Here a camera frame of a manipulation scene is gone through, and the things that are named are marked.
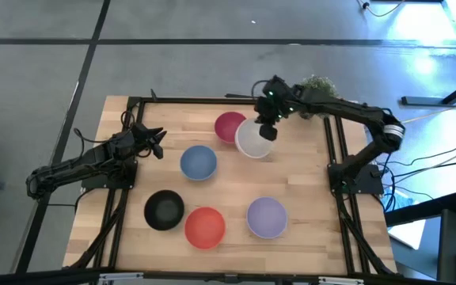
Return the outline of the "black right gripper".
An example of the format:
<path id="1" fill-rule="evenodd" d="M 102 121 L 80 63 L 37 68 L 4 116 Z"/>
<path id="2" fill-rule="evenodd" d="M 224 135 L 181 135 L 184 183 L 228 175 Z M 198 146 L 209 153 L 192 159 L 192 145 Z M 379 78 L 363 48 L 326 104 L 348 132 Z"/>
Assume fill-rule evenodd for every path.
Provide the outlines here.
<path id="1" fill-rule="evenodd" d="M 255 122 L 261 124 L 259 135 L 273 142 L 278 134 L 278 130 L 273 125 L 303 108 L 301 99 L 303 87 L 297 84 L 289 86 L 277 75 L 263 80 L 263 83 L 263 94 L 256 99 L 254 105 L 254 111 L 257 113 Z"/>

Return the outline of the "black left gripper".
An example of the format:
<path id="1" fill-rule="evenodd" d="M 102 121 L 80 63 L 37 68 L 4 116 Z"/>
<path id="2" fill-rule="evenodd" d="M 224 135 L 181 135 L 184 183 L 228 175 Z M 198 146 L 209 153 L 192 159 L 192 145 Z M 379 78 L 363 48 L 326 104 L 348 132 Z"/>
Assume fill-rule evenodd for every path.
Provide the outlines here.
<path id="1" fill-rule="evenodd" d="M 162 127 L 148 128 L 142 123 L 134 123 L 131 126 L 131 134 L 134 138 L 134 150 L 140 153 L 144 150 L 152 150 L 157 159 L 163 159 L 164 153 L 160 146 L 161 139 L 164 139 L 167 131 Z"/>

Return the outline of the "white bowl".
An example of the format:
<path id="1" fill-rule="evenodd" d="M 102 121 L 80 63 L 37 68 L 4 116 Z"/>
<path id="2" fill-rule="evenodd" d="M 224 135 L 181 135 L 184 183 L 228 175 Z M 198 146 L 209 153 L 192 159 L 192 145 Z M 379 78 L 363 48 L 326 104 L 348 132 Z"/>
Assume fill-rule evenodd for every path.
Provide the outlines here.
<path id="1" fill-rule="evenodd" d="M 237 149 L 249 158 L 260 159 L 270 154 L 273 142 L 260 135 L 261 124 L 253 118 L 244 120 L 237 128 L 234 141 Z"/>

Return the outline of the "blue bowl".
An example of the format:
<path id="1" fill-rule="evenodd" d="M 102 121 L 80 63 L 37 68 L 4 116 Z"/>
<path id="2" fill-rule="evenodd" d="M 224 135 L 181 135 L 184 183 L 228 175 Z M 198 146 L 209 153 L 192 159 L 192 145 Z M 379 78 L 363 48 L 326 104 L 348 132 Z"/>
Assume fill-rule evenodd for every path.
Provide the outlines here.
<path id="1" fill-rule="evenodd" d="M 181 155 L 180 170 L 192 181 L 205 181 L 217 170 L 215 152 L 204 145 L 191 146 Z"/>

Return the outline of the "purple bowl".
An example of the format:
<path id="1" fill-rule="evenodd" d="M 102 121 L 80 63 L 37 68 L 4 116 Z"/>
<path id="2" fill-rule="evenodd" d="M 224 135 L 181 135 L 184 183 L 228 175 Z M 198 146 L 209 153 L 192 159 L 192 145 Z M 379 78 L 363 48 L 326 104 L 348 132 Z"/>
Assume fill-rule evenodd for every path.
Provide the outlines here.
<path id="1" fill-rule="evenodd" d="M 247 208 L 246 222 L 249 230 L 259 238 L 274 239 L 287 228 L 287 210 L 277 199 L 262 196 Z"/>

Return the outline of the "pink-red bowl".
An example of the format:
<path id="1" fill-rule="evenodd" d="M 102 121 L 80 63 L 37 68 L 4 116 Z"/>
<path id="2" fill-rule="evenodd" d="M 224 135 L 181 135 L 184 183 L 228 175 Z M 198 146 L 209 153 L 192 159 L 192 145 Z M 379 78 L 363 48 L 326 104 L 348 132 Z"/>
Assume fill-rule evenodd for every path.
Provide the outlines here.
<path id="1" fill-rule="evenodd" d="M 224 112 L 215 121 L 215 134 L 221 141 L 233 144 L 236 130 L 245 120 L 246 117 L 240 112 Z"/>

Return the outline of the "small green potted plant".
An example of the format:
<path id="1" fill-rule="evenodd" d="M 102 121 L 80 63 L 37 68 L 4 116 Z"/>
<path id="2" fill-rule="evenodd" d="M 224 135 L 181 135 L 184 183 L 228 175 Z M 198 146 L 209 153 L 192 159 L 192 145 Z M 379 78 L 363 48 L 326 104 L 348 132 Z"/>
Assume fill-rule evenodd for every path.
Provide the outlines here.
<path id="1" fill-rule="evenodd" d="M 304 79 L 300 83 L 300 86 L 304 87 L 305 89 L 312 89 L 313 91 L 324 93 L 330 97 L 339 97 L 339 93 L 337 92 L 335 85 L 327 77 L 311 75 L 309 78 Z M 314 116 L 317 116 L 321 119 L 329 116 L 326 113 L 312 114 L 305 111 L 300 111 L 298 114 L 304 120 L 311 120 Z"/>

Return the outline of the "black bowl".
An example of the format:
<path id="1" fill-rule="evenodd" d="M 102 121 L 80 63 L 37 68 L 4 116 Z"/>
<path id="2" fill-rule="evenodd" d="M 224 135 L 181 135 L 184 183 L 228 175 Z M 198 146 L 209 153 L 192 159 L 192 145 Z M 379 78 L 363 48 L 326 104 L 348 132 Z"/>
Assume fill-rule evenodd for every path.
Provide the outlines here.
<path id="1" fill-rule="evenodd" d="M 175 191 L 160 190 L 149 197 L 143 213 L 150 228 L 159 231 L 171 230 L 184 217 L 184 201 Z"/>

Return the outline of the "orange bowl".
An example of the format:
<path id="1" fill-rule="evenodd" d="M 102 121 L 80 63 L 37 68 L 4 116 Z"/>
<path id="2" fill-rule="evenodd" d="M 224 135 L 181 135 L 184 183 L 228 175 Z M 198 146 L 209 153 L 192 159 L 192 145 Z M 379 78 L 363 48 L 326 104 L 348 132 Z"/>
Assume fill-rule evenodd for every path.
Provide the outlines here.
<path id="1" fill-rule="evenodd" d="M 184 224 L 184 235 L 195 248 L 208 250 L 221 243 L 226 232 L 225 219 L 212 207 L 192 211 Z"/>

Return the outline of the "black desk leg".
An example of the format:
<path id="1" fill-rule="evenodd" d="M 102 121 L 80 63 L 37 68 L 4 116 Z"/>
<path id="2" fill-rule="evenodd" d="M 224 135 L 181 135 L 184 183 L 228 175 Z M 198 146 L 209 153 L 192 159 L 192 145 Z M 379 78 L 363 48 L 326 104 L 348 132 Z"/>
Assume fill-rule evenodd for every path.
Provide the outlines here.
<path id="1" fill-rule="evenodd" d="M 456 90 L 446 97 L 410 97 L 401 98 L 401 103 L 407 106 L 450 107 L 456 106 Z"/>

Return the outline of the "black aluminium table frame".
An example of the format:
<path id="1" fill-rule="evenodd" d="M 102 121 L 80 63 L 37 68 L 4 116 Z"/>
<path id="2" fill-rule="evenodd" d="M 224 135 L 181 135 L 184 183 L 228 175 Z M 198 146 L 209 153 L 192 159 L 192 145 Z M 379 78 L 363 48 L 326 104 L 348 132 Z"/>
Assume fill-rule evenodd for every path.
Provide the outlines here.
<path id="1" fill-rule="evenodd" d="M 347 274 L 344 230 L 327 166 L 366 146 L 363 125 L 292 116 L 279 123 L 271 153 L 258 160 L 222 142 L 214 131 L 215 120 L 224 112 L 253 117 L 248 101 L 109 96 L 97 137 L 106 139 L 120 131 L 120 116 L 127 108 L 147 127 L 167 131 L 162 141 L 164 157 L 139 159 L 135 184 L 127 191 L 123 221 L 107 238 L 102 265 L 144 278 L 227 283 Z M 181 155 L 196 145 L 209 146 L 217 156 L 217 170 L 207 180 L 189 180 L 181 172 Z M 183 225 L 167 231 L 151 229 L 143 208 L 162 189 L 177 192 L 187 212 L 199 207 L 219 211 L 226 223 L 221 243 L 202 250 L 187 241 Z M 248 206 L 262 196 L 275 198 L 287 210 L 287 228 L 274 239 L 257 237 L 246 222 Z"/>

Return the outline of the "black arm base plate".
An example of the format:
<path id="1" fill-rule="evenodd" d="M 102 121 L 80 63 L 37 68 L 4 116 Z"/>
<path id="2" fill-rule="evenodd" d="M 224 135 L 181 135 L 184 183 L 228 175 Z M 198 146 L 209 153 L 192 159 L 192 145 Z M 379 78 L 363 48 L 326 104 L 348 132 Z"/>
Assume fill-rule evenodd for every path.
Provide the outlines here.
<path id="1" fill-rule="evenodd" d="M 383 193 L 381 172 L 376 165 L 368 164 L 351 172 L 342 170 L 341 166 L 341 164 L 330 164 L 327 167 L 332 192 L 375 195 Z"/>
<path id="2" fill-rule="evenodd" d="M 90 177 L 82 181 L 85 189 L 107 188 L 125 189 L 133 188 L 138 168 L 138 162 L 134 158 L 128 158 L 117 162 L 108 171 L 95 177 Z"/>

